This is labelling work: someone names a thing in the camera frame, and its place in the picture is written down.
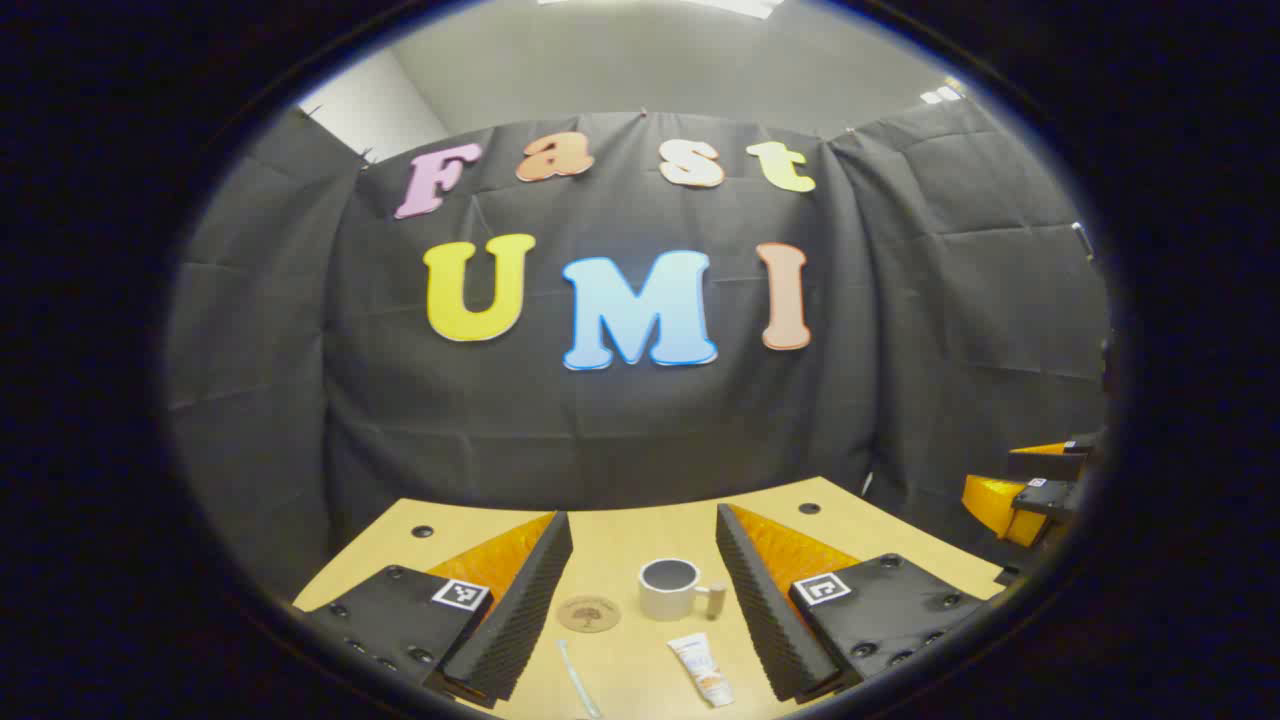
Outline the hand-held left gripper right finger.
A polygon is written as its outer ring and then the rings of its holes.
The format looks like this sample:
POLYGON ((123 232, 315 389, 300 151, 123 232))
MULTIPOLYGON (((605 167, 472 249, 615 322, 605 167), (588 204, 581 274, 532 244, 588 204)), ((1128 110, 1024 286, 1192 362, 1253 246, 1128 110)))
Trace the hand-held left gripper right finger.
POLYGON ((736 503, 718 503, 716 543, 781 701, 893 670, 988 605, 901 553, 859 560, 736 503))

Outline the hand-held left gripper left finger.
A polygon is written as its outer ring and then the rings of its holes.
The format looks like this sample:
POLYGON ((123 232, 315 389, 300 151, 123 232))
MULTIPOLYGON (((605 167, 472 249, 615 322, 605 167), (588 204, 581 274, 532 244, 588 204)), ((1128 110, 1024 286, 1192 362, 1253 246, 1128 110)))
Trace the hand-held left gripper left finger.
POLYGON ((389 562, 305 616, 398 685, 494 708, 529 665, 572 552, 568 514, 547 512, 426 571, 389 562))

